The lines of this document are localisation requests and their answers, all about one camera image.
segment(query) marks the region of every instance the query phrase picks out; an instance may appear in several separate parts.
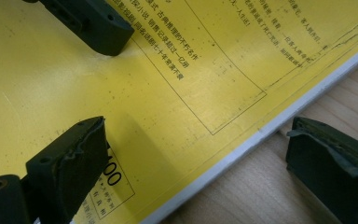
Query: book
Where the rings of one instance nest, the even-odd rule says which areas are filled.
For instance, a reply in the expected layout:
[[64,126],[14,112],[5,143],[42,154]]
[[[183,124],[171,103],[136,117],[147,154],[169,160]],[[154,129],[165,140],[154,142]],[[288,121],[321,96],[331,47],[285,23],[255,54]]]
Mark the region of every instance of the book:
[[160,221],[358,66],[358,1],[107,3],[135,29],[117,57],[0,0],[0,175],[106,118],[110,161],[75,223]]

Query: wood grain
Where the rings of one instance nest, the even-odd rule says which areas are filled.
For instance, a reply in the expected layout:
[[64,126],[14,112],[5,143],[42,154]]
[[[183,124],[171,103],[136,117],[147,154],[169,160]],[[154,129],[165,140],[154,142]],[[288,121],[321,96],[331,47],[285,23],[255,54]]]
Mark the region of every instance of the wood grain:
[[[358,69],[300,115],[358,139]],[[291,121],[162,223],[339,223],[286,170],[290,128]]]

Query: yellow book cover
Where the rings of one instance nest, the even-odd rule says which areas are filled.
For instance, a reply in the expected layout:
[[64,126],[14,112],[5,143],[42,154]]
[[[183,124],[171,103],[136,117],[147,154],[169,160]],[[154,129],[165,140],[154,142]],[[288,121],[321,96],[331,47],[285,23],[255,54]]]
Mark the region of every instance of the yellow book cover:
[[135,30],[116,57],[0,0],[0,175],[106,119],[110,161],[75,223],[162,220],[358,65],[358,1],[106,3]]

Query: wooden surface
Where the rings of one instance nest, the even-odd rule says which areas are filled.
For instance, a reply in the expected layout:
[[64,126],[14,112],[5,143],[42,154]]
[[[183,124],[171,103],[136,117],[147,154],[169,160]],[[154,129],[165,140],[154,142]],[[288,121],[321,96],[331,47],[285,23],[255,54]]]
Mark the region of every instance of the wooden surface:
[[[325,122],[358,139],[358,69],[301,116]],[[339,223],[286,170],[285,134],[290,127],[288,122],[162,223]]]

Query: black plastic part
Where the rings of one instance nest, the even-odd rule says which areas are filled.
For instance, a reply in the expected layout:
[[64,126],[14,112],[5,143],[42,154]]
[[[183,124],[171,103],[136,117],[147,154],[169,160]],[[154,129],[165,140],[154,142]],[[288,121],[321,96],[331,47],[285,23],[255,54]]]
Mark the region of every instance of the black plastic part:
[[[24,0],[29,3],[37,0]],[[104,0],[40,0],[56,18],[95,51],[118,55],[134,30]]]
[[342,223],[358,223],[358,141],[304,118],[295,118],[288,135],[287,168]]
[[43,224],[69,223],[95,185],[108,161],[103,123],[103,117],[78,122],[26,163],[24,188],[38,196],[28,202]]
[[16,175],[0,176],[0,223],[31,223],[21,190],[21,182]]

